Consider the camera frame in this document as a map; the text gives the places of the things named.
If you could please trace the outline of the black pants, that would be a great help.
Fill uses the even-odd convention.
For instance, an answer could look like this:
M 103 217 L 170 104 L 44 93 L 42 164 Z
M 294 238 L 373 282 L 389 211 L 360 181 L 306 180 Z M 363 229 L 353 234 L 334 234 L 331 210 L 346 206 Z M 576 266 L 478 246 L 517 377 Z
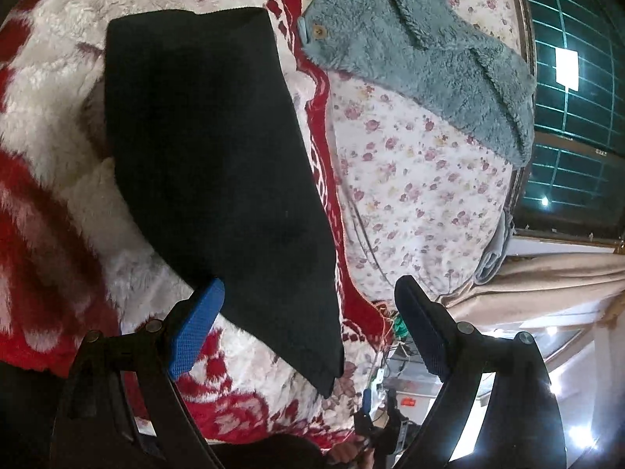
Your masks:
M 323 395 L 342 375 L 336 250 L 268 13 L 109 22 L 104 104 L 116 184 L 186 285 Z

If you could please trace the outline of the beige curtain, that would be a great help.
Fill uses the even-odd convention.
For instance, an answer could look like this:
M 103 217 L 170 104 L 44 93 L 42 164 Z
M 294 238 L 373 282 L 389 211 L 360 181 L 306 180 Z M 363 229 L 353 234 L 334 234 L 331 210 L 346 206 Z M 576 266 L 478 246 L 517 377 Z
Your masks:
M 487 284 L 439 302 L 455 320 L 486 327 L 553 315 L 623 291 L 622 255 L 545 254 L 510 261 Z

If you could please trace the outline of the red white plush blanket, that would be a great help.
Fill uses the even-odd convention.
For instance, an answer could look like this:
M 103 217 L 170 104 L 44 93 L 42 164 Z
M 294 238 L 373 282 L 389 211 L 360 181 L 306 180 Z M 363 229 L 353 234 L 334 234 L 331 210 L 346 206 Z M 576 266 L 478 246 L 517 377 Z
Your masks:
M 306 0 L 1 0 L 1 358 L 66 375 L 90 329 L 131 331 L 189 287 L 131 219 L 105 147 L 108 22 L 154 10 L 262 6 L 277 36 L 308 160 L 337 246 L 344 243 L 326 137 L 329 86 L 301 53 Z M 337 260 L 345 371 L 321 397 L 264 343 L 218 320 L 180 379 L 211 442 L 285 432 L 327 448 L 348 436 L 388 326 Z

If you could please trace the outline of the white floral bed sheet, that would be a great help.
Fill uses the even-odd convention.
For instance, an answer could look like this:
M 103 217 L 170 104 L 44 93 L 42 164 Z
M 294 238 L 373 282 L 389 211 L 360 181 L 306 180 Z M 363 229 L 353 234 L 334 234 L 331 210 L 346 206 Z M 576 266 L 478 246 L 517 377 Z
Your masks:
M 429 297 L 469 283 L 512 166 L 412 100 L 343 73 L 329 73 L 326 126 L 362 297 L 388 302 L 404 275 Z

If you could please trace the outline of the teal fleece jacket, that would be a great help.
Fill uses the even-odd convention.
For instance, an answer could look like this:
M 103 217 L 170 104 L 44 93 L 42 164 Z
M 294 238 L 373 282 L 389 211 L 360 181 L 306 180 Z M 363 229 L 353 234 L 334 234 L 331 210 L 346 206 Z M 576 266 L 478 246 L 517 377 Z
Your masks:
M 318 67 L 415 100 L 517 168 L 534 143 L 536 80 L 447 0 L 312 0 L 298 22 Z

